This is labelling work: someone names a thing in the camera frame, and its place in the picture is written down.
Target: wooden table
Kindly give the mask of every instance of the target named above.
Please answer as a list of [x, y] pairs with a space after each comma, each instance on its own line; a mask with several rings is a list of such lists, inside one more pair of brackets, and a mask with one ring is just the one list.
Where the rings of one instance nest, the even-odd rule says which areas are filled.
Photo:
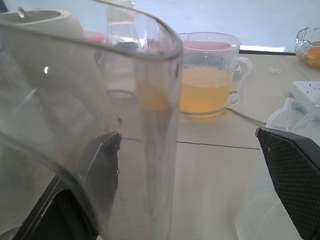
[[[267, 122], [294, 81], [320, 81], [296, 56], [244, 54], [254, 69], [237, 110]], [[259, 160], [259, 124], [226, 110], [210, 119], [180, 116], [173, 240], [236, 240], [235, 220]]]

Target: black plastic part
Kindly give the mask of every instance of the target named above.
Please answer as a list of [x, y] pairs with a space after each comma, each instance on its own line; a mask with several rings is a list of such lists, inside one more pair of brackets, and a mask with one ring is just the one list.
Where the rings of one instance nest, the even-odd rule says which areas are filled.
[[299, 235], [320, 240], [320, 147], [307, 137], [275, 129], [260, 127], [256, 136], [274, 189]]
[[0, 0], [0, 13], [7, 13], [8, 8], [4, 2], [4, 0]]
[[[112, 132], [88, 143], [73, 168], [91, 186], [95, 206], [108, 224], [114, 197], [118, 189], [118, 150], [121, 135]], [[97, 218], [81, 184], [69, 176], [73, 188], [55, 176], [32, 209], [13, 240], [95, 240]]]
[[88, 220], [68, 186], [53, 178], [13, 240], [95, 240]]

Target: power strip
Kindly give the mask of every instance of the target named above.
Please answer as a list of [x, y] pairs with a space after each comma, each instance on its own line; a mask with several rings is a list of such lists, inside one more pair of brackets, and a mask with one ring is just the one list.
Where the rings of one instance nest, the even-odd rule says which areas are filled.
[[289, 97], [317, 103], [320, 100], [320, 81], [294, 81]]

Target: blender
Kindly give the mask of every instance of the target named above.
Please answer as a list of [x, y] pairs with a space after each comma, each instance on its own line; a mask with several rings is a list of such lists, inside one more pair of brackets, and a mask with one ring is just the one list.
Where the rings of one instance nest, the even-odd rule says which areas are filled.
[[103, 0], [7, 8], [0, 239], [170, 239], [180, 38]]

